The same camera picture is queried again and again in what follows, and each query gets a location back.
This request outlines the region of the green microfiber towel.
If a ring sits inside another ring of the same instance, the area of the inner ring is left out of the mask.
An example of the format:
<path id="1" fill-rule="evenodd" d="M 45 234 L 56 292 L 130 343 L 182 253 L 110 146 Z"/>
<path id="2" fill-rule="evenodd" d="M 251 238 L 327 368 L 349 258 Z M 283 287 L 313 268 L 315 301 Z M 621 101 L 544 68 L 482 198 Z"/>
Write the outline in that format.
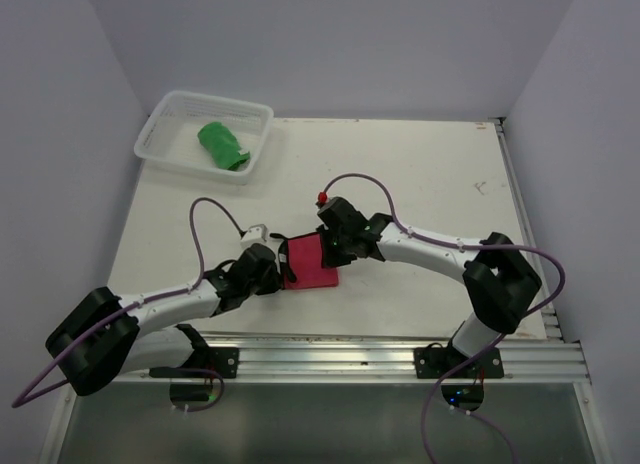
<path id="1" fill-rule="evenodd" d="M 220 169 L 237 171 L 250 160 L 250 152 L 241 147 L 236 136 L 221 122 L 206 124 L 197 137 L 200 145 Z"/>

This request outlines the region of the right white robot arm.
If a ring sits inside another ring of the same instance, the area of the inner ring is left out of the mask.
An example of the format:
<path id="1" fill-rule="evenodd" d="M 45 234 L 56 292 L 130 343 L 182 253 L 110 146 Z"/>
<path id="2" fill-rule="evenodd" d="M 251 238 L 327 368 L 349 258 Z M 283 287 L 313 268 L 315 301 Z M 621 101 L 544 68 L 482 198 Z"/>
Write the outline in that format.
<path id="1" fill-rule="evenodd" d="M 493 232 L 484 240 L 458 240 L 447 248 L 402 229 L 389 214 L 367 218 L 346 199 L 320 193 L 318 228 L 328 268 L 374 259 L 413 265 L 462 284 L 472 314 L 445 348 L 424 351 L 423 359 L 439 374 L 468 376 L 481 364 L 480 351 L 500 335 L 514 333 L 538 294 L 542 281 L 513 242 Z"/>

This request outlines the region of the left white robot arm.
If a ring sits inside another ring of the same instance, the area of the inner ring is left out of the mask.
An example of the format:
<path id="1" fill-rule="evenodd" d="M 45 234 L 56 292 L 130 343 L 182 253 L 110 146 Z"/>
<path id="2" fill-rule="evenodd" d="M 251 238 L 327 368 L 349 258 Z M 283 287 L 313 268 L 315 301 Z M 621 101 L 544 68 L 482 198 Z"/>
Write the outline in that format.
<path id="1" fill-rule="evenodd" d="M 192 289 L 117 296 L 108 287 L 96 288 L 49 335 L 45 348 L 80 396 L 138 369 L 175 367 L 193 377 L 207 367 L 208 353 L 188 322 L 217 317 L 254 295 L 279 290 L 276 255 L 253 244 L 227 270 L 206 271 Z"/>

